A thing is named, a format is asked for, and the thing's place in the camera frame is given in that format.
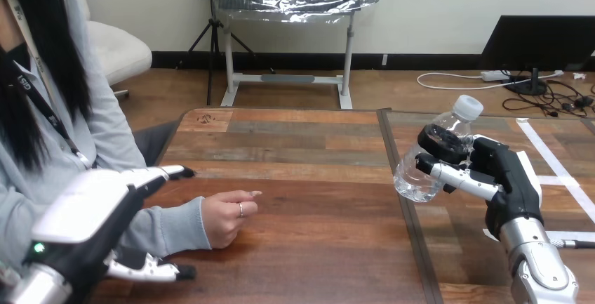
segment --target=white robotic hand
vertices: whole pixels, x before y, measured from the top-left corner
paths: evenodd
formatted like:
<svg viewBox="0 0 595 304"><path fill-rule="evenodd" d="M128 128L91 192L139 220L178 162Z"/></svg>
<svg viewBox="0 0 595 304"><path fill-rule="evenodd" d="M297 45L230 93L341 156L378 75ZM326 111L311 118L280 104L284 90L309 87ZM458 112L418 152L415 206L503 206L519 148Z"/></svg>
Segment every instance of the white robotic hand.
<svg viewBox="0 0 595 304"><path fill-rule="evenodd" d="M145 198L167 180L192 176L183 166L82 173L35 223L23 261L25 275L0 303L82 300L106 275L156 282L194 278L192 267L131 249L112 250Z"/></svg>

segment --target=person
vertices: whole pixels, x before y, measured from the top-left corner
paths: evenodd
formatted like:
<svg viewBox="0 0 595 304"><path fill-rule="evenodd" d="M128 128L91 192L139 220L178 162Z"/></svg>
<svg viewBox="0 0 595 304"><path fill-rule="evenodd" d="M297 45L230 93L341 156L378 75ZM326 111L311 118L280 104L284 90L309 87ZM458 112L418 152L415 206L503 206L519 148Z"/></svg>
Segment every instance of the person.
<svg viewBox="0 0 595 304"><path fill-rule="evenodd" d="M36 219L75 177L86 169L152 165L155 147L164 142L164 128L145 131L135 142L89 44L77 1L18 0L18 15L24 14L47 79L29 56L32 46L25 43L8 0L0 1L0 260L15 270L31 244ZM43 104L19 87L15 69ZM66 134L42 113L44 104ZM160 257L225 248L257 213L257 194L233 191L175 208L144 209L119 244Z"/></svg>

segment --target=white wall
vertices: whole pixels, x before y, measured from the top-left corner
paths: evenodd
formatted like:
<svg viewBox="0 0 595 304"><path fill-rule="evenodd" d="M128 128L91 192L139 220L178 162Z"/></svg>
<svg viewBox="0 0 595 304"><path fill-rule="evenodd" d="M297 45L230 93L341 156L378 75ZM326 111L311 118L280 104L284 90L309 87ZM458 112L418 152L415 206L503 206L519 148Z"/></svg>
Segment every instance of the white wall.
<svg viewBox="0 0 595 304"><path fill-rule="evenodd" d="M88 0L91 16L154 51L187 50L207 23L208 0ZM380 0L356 15L356 53L481 53L502 14L595 15L595 0ZM343 53L346 22L236 22L257 52ZM197 50L208 50L208 39Z"/></svg>

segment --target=bottle cap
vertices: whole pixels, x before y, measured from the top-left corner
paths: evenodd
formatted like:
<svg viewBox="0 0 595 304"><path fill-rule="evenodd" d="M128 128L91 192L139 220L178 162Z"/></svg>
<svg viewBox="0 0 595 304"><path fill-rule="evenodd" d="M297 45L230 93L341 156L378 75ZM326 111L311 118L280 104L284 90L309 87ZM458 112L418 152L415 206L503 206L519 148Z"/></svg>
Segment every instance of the bottle cap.
<svg viewBox="0 0 595 304"><path fill-rule="evenodd" d="M482 111L483 105L470 95L461 95L453 107L453 112L467 121L477 119Z"/></svg>

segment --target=office chair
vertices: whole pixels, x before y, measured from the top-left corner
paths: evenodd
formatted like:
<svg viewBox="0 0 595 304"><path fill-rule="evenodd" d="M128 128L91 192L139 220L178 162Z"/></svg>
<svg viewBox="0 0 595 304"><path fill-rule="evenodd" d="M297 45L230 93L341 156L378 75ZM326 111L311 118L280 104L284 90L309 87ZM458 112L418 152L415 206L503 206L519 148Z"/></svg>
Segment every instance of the office chair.
<svg viewBox="0 0 595 304"><path fill-rule="evenodd" d="M95 45L101 66L110 86L142 74L151 67L151 49L138 38L122 29L91 21L87 0L79 0L87 18L91 43ZM128 90L114 92L116 97L128 97Z"/></svg>

